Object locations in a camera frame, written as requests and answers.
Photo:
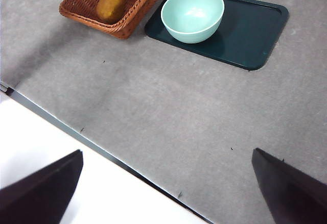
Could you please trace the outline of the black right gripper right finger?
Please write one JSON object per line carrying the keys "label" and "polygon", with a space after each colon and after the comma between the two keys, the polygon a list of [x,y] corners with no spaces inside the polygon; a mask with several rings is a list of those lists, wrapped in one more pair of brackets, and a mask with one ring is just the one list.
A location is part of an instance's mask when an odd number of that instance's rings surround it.
{"label": "black right gripper right finger", "polygon": [[326,223],[326,184],[260,148],[251,162],[275,223]]}

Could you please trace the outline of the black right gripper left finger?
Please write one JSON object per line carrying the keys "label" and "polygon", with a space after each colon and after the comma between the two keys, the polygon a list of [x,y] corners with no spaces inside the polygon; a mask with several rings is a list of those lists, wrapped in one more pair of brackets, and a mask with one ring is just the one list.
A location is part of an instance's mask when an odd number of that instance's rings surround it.
{"label": "black right gripper left finger", "polygon": [[1,223],[60,223],[82,168],[76,150],[1,189]]}

